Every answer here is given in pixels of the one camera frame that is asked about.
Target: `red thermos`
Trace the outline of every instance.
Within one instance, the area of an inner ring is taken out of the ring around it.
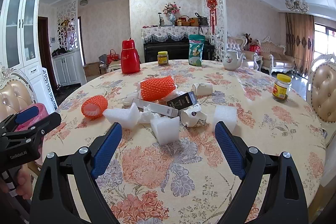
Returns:
[[[131,74],[140,71],[140,59],[133,39],[123,41],[121,51],[121,71]]]

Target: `glass jar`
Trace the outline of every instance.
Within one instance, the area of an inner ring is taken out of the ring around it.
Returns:
[[[287,100],[290,88],[291,78],[287,75],[278,73],[277,78],[274,81],[272,92],[273,98],[279,102]]]
[[[164,51],[164,52],[157,53],[157,64],[159,66],[169,65],[168,52]]]

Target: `human hand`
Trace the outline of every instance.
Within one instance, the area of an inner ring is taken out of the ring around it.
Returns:
[[[33,195],[33,186],[31,184],[30,174],[26,164],[21,166],[21,169],[17,174],[17,184],[16,193],[21,195],[23,199],[30,199]],[[3,193],[9,192],[7,184],[2,179],[0,179],[0,189]]]

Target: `round dining table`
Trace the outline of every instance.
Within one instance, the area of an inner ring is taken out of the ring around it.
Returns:
[[[58,156],[73,154],[107,132],[111,124],[105,117],[83,116],[85,100],[103,95],[108,108],[122,108],[123,98],[135,91],[140,81],[168,75],[185,92],[195,83],[212,83],[212,94],[197,98],[208,115],[206,124],[187,128],[180,123],[180,139],[163,146],[157,143],[150,124],[123,129],[108,168],[96,180],[120,223],[217,223],[241,183],[212,132],[217,105],[236,107],[237,125],[232,134],[247,146],[270,155],[290,152],[310,205],[320,185],[326,154],[314,110],[293,89],[285,102],[274,100],[274,78],[269,75],[245,67],[228,71],[215,61],[203,60],[202,67],[191,66],[188,60],[170,60],[168,66],[144,63],[138,73],[123,75],[116,70],[88,82],[58,107],[62,122],[44,137],[43,159],[51,151]],[[263,176],[247,220],[258,215],[268,177]],[[73,178],[70,185],[80,216],[89,220]]]

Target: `teapot spout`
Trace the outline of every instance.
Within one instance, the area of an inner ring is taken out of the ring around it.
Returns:
[[[237,64],[237,65],[238,65],[238,68],[242,65],[244,56],[245,56],[245,54],[241,54],[241,56],[239,57],[239,59],[238,59],[238,64]]]

